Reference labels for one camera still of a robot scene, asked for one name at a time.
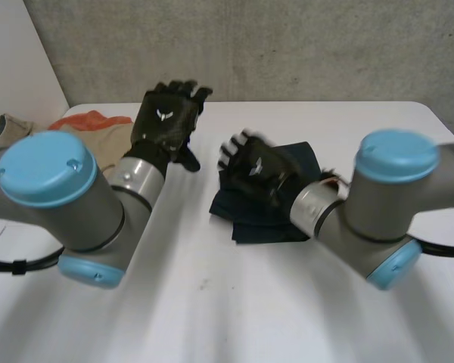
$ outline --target black glove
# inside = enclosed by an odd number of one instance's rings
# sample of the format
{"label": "black glove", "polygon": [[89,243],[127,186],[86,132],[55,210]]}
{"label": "black glove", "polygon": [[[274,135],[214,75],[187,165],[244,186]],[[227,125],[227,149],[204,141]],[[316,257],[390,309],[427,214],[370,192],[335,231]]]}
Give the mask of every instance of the black glove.
{"label": "black glove", "polygon": [[158,83],[153,91],[147,91],[133,126],[131,144],[151,142],[159,146],[170,161],[197,172],[200,164],[188,143],[212,89],[200,87],[192,96],[196,85],[195,81],[172,81],[169,85]]}
{"label": "black glove", "polygon": [[297,184],[304,186],[309,184],[291,156],[269,146],[259,136],[243,131],[220,150],[218,165],[224,170],[226,181],[249,197],[280,206],[279,191],[288,179],[295,178]]}

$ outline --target white logo on glove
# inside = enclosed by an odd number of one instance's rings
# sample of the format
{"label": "white logo on glove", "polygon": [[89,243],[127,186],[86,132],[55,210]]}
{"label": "white logo on glove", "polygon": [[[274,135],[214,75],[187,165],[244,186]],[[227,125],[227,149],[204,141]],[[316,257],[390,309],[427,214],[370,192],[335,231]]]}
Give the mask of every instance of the white logo on glove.
{"label": "white logo on glove", "polygon": [[165,119],[169,119],[171,116],[173,116],[173,112],[161,113],[160,110],[157,110],[157,115],[162,121],[164,121]]}
{"label": "white logo on glove", "polygon": [[263,171],[263,160],[261,158],[259,158],[256,161],[256,167],[252,168],[252,170],[249,172],[249,176],[258,175],[262,171]]}

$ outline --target beige cloth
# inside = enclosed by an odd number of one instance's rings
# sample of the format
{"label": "beige cloth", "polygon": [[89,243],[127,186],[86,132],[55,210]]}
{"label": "beige cloth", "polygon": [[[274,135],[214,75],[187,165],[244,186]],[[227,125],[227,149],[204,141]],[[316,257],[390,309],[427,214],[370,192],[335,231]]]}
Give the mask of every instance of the beige cloth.
{"label": "beige cloth", "polygon": [[[60,131],[69,132],[80,138],[95,156],[99,169],[107,176],[118,160],[131,148],[133,124],[112,125],[95,131],[78,131],[69,125],[62,125]],[[8,114],[0,116],[0,147],[9,147],[16,141],[45,131],[36,123],[23,121]]]}
{"label": "beige cloth", "polygon": [[0,147],[9,147],[22,138],[46,129],[37,123],[23,121],[4,113],[0,116]]}

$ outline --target white table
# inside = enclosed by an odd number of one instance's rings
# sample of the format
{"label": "white table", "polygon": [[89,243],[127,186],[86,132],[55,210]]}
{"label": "white table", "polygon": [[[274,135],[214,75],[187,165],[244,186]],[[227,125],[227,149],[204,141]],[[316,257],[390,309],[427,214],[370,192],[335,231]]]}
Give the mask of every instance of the white table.
{"label": "white table", "polygon": [[[93,109],[134,119],[138,104],[87,104],[67,114]],[[384,293],[313,240],[231,241],[231,225],[208,209],[219,146],[244,127],[276,144],[308,141],[322,167],[347,178],[373,130],[454,141],[429,109],[411,102],[209,103],[191,140],[202,169],[169,169],[116,290],[69,281],[55,269],[0,275],[0,363],[454,363],[454,259],[423,256]],[[454,209],[417,216],[411,232],[454,244]],[[58,247],[33,226],[0,221],[0,233],[0,259]]]}

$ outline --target navy fabric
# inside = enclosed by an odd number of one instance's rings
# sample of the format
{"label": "navy fabric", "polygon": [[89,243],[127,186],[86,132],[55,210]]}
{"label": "navy fabric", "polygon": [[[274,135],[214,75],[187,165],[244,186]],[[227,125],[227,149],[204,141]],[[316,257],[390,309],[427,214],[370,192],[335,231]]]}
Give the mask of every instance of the navy fabric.
{"label": "navy fabric", "polygon": [[[307,142],[278,146],[289,153],[310,181],[319,180],[321,169]],[[219,172],[220,189],[213,198],[210,213],[234,223],[232,240],[238,244],[267,244],[308,240],[302,231],[291,224],[279,209],[250,199],[225,180]]]}

